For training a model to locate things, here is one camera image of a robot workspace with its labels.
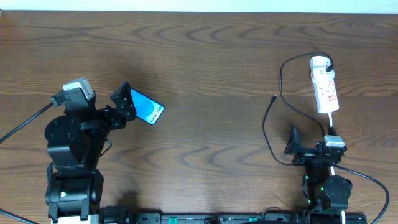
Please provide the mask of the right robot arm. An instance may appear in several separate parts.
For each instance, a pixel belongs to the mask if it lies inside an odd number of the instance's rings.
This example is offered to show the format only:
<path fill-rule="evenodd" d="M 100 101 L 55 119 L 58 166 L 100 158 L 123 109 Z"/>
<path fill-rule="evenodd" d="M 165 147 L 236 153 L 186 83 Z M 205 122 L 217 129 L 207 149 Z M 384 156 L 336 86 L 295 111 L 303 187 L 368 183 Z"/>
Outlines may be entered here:
<path fill-rule="evenodd" d="M 352 183 L 336 175 L 331 168 L 339 163 L 347 147 L 342 137 L 333 128 L 315 147 L 302 147 L 295 125 L 291 126 L 290 137 L 284 153 L 293 155 L 292 164 L 304 166 L 303 191 L 309 206 L 301 211 L 304 223 L 344 223 L 344 211 L 348 208 Z"/>

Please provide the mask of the blue Galaxy smartphone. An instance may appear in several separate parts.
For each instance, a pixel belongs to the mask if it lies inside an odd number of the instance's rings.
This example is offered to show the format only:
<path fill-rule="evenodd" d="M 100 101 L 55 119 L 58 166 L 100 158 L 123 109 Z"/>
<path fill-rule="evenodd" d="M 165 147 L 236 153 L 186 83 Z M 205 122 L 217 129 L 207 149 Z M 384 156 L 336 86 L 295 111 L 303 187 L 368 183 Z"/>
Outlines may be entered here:
<path fill-rule="evenodd" d="M 131 89 L 131 96 L 136 116 L 150 125 L 155 125 L 164 112 L 164 105 L 135 89 Z"/>

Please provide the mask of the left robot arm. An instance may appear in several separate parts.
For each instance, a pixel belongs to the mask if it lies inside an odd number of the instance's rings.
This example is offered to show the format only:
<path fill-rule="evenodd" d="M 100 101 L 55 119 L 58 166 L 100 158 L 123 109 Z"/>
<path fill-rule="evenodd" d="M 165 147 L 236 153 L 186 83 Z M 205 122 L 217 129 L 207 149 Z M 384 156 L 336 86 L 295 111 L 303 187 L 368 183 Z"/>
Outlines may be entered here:
<path fill-rule="evenodd" d="M 62 116 L 46 126 L 47 167 L 45 202 L 52 223 L 66 217 L 88 221 L 100 213 L 104 177 L 96 168 L 108 134 L 123 129 L 136 118 L 131 86 L 124 82 L 111 95 L 116 105 L 98 109 L 96 95 L 89 85 L 62 90 L 51 100 L 65 106 Z"/>

